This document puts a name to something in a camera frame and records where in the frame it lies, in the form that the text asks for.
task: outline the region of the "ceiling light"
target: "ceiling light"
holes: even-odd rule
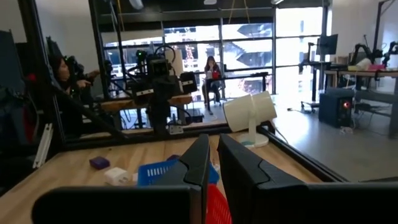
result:
[[[205,5],[214,5],[217,4],[217,0],[205,0],[203,3]]]
[[[284,0],[271,0],[271,4],[279,4]]]

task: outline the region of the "fan stand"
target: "fan stand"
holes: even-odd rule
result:
[[[256,131],[256,112],[249,112],[249,132],[239,135],[238,141],[247,148],[262,147],[268,144],[268,137]]]

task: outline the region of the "computer tower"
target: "computer tower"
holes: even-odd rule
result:
[[[350,127],[351,109],[353,98],[345,95],[327,94],[320,95],[319,121],[333,127]]]

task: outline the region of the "white object on desk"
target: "white object on desk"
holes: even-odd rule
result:
[[[206,79],[210,79],[210,78],[213,78],[213,72],[207,71],[206,72]]]
[[[268,91],[224,103],[224,114],[232,132],[249,129],[248,133],[238,136],[241,144],[246,147],[262,147],[268,144],[268,138],[256,132],[256,126],[277,117]]]
[[[129,181],[129,174],[126,170],[115,167],[105,172],[105,182],[112,186],[120,186]]]

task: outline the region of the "ceiling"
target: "ceiling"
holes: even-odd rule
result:
[[[142,0],[144,9],[135,10],[128,0],[119,0],[122,13],[133,12],[172,12],[172,11],[198,11],[211,9],[231,9],[233,0],[217,0],[217,4],[206,6],[203,0]],[[246,0],[248,8],[271,7],[270,0]],[[109,14],[109,6],[104,1],[98,1],[98,12]],[[235,9],[245,8],[244,0],[235,0]]]

